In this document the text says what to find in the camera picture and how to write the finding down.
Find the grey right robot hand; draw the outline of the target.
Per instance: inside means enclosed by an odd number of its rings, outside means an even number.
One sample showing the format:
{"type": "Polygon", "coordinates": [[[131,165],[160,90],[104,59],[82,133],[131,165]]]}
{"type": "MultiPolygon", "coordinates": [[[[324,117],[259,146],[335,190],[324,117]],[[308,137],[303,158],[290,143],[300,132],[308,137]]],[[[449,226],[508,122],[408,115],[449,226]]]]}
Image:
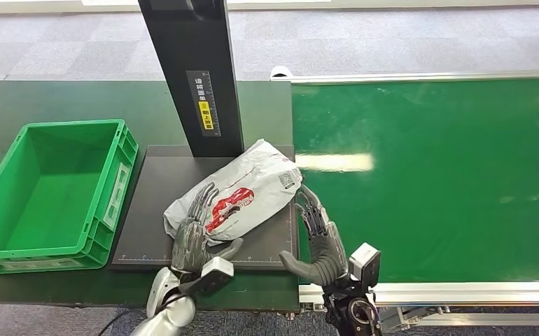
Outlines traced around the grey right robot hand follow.
{"type": "Polygon", "coordinates": [[[318,286],[328,286],[348,272],[340,234],[315,192],[301,185],[297,197],[300,202],[295,206],[307,230],[310,262],[298,260],[287,251],[281,251],[279,259],[290,273],[318,286]]]}

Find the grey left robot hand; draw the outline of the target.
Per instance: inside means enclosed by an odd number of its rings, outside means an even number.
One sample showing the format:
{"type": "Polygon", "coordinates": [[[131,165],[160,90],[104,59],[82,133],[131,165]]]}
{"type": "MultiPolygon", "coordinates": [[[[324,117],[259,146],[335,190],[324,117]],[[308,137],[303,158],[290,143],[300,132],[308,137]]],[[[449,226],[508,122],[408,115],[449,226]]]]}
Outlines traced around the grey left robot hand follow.
{"type": "Polygon", "coordinates": [[[207,210],[219,189],[214,182],[202,187],[192,201],[186,217],[181,221],[174,237],[171,252],[171,269],[180,273],[199,273],[204,264],[219,256],[231,260],[242,247],[243,239],[236,238],[231,244],[217,253],[207,250],[204,222],[207,210]]]}

